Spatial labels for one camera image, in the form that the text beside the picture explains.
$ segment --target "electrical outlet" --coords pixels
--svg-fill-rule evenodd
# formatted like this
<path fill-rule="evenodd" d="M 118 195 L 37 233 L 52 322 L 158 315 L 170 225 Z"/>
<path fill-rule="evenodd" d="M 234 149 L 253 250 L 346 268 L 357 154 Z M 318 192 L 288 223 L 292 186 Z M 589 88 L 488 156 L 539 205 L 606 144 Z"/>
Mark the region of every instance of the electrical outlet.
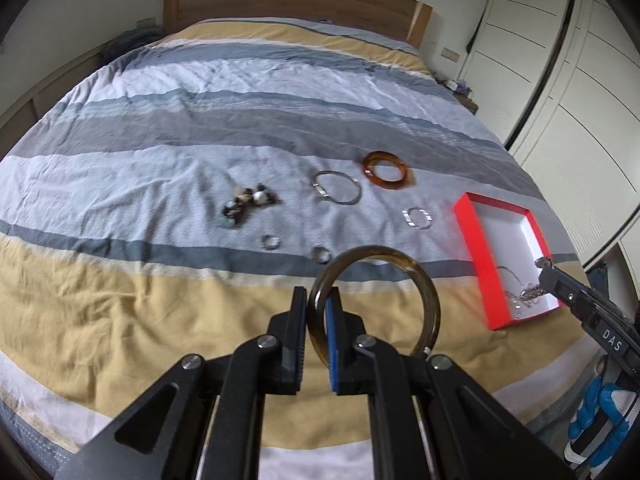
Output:
<path fill-rule="evenodd" d="M 144 18 L 142 20 L 137 20 L 136 21 L 136 28 L 151 27 L 151 26 L 153 26 L 155 24 L 156 24 L 156 17 L 155 16 L 151 16 L 150 18 Z"/>
<path fill-rule="evenodd" d="M 457 63 L 460 59 L 460 54 L 458 54 L 457 52 L 453 52 L 453 50 L 449 50 L 448 48 L 443 48 L 442 54 L 440 55 L 446 59 L 452 60 L 454 63 Z"/>

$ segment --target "bed sheet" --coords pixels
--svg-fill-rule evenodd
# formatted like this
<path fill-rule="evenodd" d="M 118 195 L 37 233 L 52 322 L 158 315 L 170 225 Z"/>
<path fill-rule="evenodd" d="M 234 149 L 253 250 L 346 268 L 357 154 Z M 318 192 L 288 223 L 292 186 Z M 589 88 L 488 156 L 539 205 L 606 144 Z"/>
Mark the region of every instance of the bed sheet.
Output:
<path fill-rule="evenodd" d="M 370 184 L 357 161 L 400 156 L 415 185 Z M 320 170 L 362 182 L 320 200 Z M 238 187 L 281 203 L 216 224 Z M 585 280 L 532 179 L 437 85 L 412 47 L 300 20 L 210 20 L 137 49 L 72 89 L 0 163 L 0 414 L 49 472 L 190 352 L 231 352 L 287 310 L 333 254 L 383 244 L 414 257 L 442 304 L 435 351 L 534 430 L 577 398 L 596 352 L 561 309 L 486 329 L 452 206 L 466 191 L 533 211 L 561 268 Z M 402 210 L 430 212 L 428 230 Z M 280 237 L 276 251 L 260 246 Z M 345 309 L 409 351 L 417 292 L 388 264 L 338 282 Z M 371 479 L 366 400 L 332 396 L 307 345 L 302 391 L 270 397 L 261 479 Z"/>

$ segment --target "headboard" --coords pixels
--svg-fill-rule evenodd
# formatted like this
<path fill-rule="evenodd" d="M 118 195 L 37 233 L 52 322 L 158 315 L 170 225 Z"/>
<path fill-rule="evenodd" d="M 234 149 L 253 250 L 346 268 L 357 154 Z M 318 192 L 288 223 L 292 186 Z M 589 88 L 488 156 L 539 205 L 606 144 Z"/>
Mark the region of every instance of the headboard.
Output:
<path fill-rule="evenodd" d="M 364 28 L 419 47 L 431 7 L 416 0 L 164 0 L 164 31 L 207 18 L 299 18 Z"/>

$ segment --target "brown bangle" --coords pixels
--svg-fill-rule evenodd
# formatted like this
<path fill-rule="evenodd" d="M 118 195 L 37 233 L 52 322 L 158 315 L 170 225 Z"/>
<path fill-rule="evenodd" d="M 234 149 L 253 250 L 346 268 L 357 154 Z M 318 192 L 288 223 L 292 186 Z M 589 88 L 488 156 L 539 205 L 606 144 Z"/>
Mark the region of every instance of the brown bangle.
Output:
<path fill-rule="evenodd" d="M 306 325 L 318 357 L 327 367 L 329 366 L 328 341 L 324 330 L 324 304 L 334 281 L 344 269 L 364 258 L 389 262 L 407 273 L 415 283 L 422 300 L 424 317 L 420 337 L 411 350 L 411 355 L 428 354 L 433 350 L 440 331 L 440 300 L 431 278 L 420 264 L 401 251 L 382 245 L 365 245 L 345 251 L 331 260 L 311 287 L 306 307 Z"/>
<path fill-rule="evenodd" d="M 399 180 L 383 180 L 373 172 L 373 167 L 379 160 L 386 160 L 391 162 L 398 170 L 400 170 L 401 176 Z M 406 168 L 406 164 L 400 160 L 393 153 L 389 152 L 371 152 L 362 161 L 362 167 L 366 177 L 372 181 L 376 186 L 384 187 L 385 189 L 400 189 L 406 186 L 407 177 L 409 172 Z"/>

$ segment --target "open box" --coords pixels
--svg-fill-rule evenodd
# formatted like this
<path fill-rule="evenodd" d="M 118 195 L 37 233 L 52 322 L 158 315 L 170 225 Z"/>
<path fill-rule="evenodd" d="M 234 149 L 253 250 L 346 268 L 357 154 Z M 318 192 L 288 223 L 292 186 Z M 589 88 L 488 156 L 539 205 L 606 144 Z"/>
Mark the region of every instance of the open box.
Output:
<path fill-rule="evenodd" d="M 529 302 L 517 300 L 524 288 L 538 284 L 541 269 L 535 261 L 550 256 L 531 211 L 475 193 L 465 193 L 454 211 L 476 268 L 489 329 L 560 306 L 551 294 Z"/>

